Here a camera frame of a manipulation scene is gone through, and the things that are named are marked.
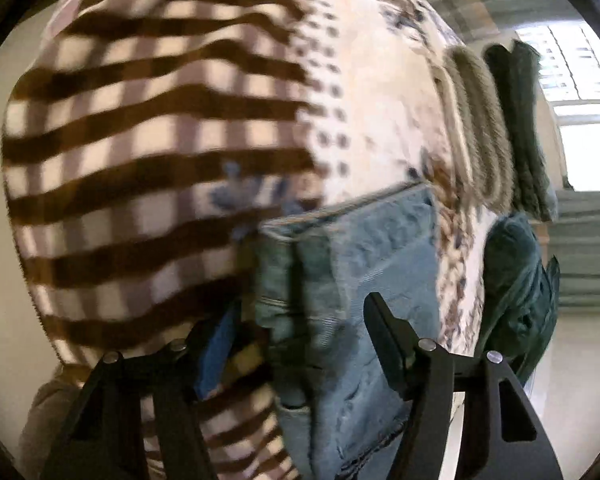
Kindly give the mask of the floral checkered bed blanket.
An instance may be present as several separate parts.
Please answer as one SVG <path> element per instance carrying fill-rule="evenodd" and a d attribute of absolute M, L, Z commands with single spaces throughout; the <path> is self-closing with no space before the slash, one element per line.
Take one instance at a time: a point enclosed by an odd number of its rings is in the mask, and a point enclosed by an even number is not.
<path fill-rule="evenodd" d="M 473 352 L 495 217 L 456 170 L 459 42 L 426 0 L 81 0 L 12 90 L 2 144 L 24 280 L 68 377 L 158 350 L 232 292 L 238 349 L 202 404 L 212 464 L 301 477 L 253 325 L 257 226 L 417 180 L 439 204 L 434 333 Z"/>

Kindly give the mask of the grey folded towel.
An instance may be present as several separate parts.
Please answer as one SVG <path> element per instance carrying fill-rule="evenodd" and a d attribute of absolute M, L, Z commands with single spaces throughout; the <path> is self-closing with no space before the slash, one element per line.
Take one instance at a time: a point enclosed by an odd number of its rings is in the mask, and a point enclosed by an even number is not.
<path fill-rule="evenodd" d="M 506 214 L 514 192 L 512 146 L 488 66 L 474 51 L 453 46 L 433 70 L 465 200 Z"/>

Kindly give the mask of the blue denim jeans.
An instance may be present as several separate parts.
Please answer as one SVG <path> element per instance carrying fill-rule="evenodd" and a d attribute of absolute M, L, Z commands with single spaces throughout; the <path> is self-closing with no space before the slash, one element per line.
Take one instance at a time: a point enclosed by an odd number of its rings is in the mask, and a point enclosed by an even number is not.
<path fill-rule="evenodd" d="M 388 385 L 363 304 L 377 292 L 416 333 L 436 338 L 437 240 L 423 183 L 260 225 L 254 308 L 302 478 L 388 474 L 411 407 Z"/>

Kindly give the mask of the grey-green left curtain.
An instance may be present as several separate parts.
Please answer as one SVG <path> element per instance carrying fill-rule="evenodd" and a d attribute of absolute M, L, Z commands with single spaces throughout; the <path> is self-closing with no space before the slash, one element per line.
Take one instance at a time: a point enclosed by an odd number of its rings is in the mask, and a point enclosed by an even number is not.
<path fill-rule="evenodd" d="M 600 192 L 557 192 L 548 250 L 560 265 L 559 305 L 600 309 Z"/>

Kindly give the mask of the dark green plush blanket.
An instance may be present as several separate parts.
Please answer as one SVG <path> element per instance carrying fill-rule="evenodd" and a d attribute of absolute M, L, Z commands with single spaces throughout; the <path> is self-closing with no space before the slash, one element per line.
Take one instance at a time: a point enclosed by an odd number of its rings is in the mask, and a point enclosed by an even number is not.
<path fill-rule="evenodd" d="M 520 40 L 491 44 L 483 59 L 494 77 L 513 148 L 514 199 L 486 237 L 484 304 L 477 351 L 504 356 L 525 384 L 544 356 L 557 324 L 560 266 L 542 259 L 531 222 L 557 218 L 557 198 L 536 135 L 535 104 L 541 55 Z"/>

